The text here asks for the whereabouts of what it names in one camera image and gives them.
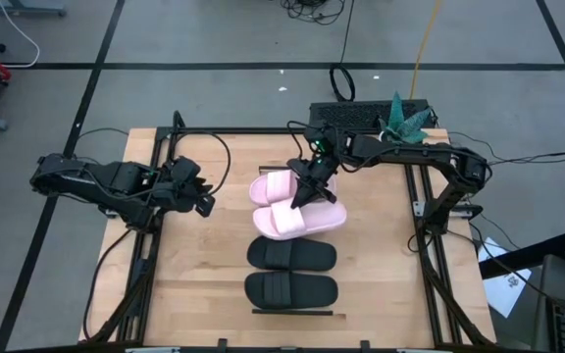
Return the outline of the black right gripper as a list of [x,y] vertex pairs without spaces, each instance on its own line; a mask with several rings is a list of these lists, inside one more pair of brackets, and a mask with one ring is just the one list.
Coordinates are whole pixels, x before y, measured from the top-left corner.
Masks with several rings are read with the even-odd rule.
[[297,187],[291,202],[291,209],[303,207],[315,200],[336,202],[335,175],[337,163],[330,157],[315,157],[311,160],[293,158],[287,165],[296,173]]

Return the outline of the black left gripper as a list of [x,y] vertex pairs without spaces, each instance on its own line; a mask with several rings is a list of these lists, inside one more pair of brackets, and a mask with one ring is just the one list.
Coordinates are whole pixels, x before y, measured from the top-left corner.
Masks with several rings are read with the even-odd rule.
[[166,162],[154,185],[154,204],[178,212],[189,212],[194,207],[198,215],[208,218],[215,206],[215,198],[208,195],[213,185],[200,182],[199,172],[200,167],[183,156]]

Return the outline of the pink slide sandal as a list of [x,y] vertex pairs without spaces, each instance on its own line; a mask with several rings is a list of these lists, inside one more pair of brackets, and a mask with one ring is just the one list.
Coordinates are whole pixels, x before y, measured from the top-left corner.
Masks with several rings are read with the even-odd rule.
[[250,200],[259,207],[293,199],[298,189],[297,173],[292,170],[279,170],[262,174],[255,178],[249,187]]
[[285,199],[253,212],[253,223],[262,235],[273,240],[289,240],[334,230],[346,222],[347,211],[340,202],[318,201],[291,208],[291,201]]

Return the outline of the black slide sandal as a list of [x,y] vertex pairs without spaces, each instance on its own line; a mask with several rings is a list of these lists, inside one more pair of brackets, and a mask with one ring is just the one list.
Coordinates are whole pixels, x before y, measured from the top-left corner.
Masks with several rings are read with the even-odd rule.
[[328,307],[338,298],[338,285],[328,276],[294,272],[260,272],[244,281],[247,299],[266,310],[303,310]]
[[337,253],[326,242],[259,236],[250,243],[246,257],[250,265],[261,270],[326,272],[335,266]]

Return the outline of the wooden shelf with black rails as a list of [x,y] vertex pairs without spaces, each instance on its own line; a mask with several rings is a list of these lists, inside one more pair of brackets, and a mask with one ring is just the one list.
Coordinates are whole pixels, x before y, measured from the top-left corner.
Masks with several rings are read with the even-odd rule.
[[[306,239],[311,239],[309,237],[309,235],[305,235],[305,236],[301,236],[301,237],[296,237],[296,238],[306,238]],[[255,273],[260,273],[260,272],[275,272],[275,271],[283,271],[283,270],[261,270],[258,268],[255,268],[257,271]],[[286,271],[286,272],[294,272],[294,273],[300,273],[300,274],[306,274],[306,275],[322,275],[322,276],[328,276],[327,272],[312,272],[312,271]],[[322,308],[312,308],[312,309],[303,309],[303,310],[266,310],[266,309],[260,309],[257,308],[256,306],[254,306],[253,308],[253,312],[254,313],[259,313],[259,314],[270,314],[270,315],[301,315],[301,316],[329,316],[331,314],[331,312],[327,309],[328,307],[322,307]]]

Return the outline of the green plant in white pot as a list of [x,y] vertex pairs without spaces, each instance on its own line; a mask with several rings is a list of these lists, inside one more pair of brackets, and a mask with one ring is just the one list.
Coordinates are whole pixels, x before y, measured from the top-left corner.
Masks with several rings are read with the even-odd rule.
[[396,144],[422,143],[428,136],[422,131],[422,128],[431,116],[431,112],[431,109],[427,108],[406,119],[402,99],[399,93],[395,92],[392,97],[388,120],[379,119],[381,128],[379,140]]

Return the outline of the white paper sheet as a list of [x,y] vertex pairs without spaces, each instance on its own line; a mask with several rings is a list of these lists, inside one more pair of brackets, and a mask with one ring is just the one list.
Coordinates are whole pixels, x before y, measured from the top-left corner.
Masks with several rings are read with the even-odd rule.
[[[485,246],[488,250],[480,246],[478,251],[480,263],[488,260],[490,256],[496,257],[507,253],[507,250],[489,237],[485,239]],[[526,283],[512,273],[484,280],[488,304],[504,318],[509,317],[525,287]]]

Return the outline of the black table beam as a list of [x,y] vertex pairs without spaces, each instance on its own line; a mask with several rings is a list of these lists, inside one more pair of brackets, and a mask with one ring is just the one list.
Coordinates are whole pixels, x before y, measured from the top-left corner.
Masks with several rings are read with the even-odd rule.
[[491,255],[479,268],[483,279],[500,277],[540,266],[548,255],[565,260],[565,234],[502,255]]

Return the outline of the grey laptop with black keyboard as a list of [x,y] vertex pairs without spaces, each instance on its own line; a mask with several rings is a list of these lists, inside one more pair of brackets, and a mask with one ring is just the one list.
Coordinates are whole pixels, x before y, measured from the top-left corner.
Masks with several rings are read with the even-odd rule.
[[[565,300],[565,260],[553,255],[544,258],[539,289],[551,297]],[[538,299],[532,348],[549,352],[546,299],[541,295]]]

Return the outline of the grey desk foot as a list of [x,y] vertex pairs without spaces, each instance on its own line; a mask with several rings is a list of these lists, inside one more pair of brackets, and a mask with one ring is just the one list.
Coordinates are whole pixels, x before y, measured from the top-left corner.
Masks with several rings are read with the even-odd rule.
[[68,13],[64,0],[0,0],[0,14],[55,15]]

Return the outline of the black aluminium table frame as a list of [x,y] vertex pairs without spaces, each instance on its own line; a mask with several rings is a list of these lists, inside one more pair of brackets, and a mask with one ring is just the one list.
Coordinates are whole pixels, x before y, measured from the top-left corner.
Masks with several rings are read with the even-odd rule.
[[122,321],[112,339],[138,337],[149,346],[231,348],[429,348],[437,340],[466,342],[452,329],[446,305],[425,286],[412,240],[413,197],[440,193],[445,178],[396,165],[337,176],[346,224],[322,235],[337,251],[332,277],[337,301],[329,316],[256,314],[243,284],[256,235],[247,192],[262,166],[281,166],[306,153],[299,133],[283,127],[196,127],[178,147],[219,183],[208,218],[171,213],[164,220],[152,283],[141,316]]

